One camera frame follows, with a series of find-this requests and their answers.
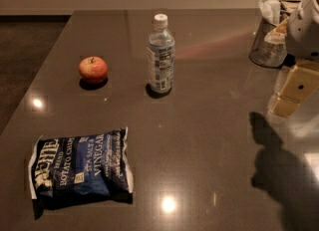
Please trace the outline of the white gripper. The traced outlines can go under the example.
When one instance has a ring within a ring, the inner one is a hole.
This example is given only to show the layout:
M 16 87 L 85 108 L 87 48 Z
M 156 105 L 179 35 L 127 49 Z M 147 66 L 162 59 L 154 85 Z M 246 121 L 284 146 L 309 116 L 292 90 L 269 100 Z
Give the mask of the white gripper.
M 289 117 L 319 89 L 319 12 L 316 8 L 296 9 L 286 30 L 287 52 L 301 58 L 291 68 L 283 67 L 270 98 L 270 111 Z

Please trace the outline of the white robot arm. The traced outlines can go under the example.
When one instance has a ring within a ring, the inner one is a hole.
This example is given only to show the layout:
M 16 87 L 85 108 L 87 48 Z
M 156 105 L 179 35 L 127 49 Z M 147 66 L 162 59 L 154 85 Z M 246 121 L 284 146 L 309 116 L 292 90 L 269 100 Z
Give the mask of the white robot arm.
M 319 89 L 318 0 L 301 0 L 268 36 L 276 44 L 285 44 L 295 58 L 291 68 L 279 72 L 268 106 L 274 115 L 288 117 Z

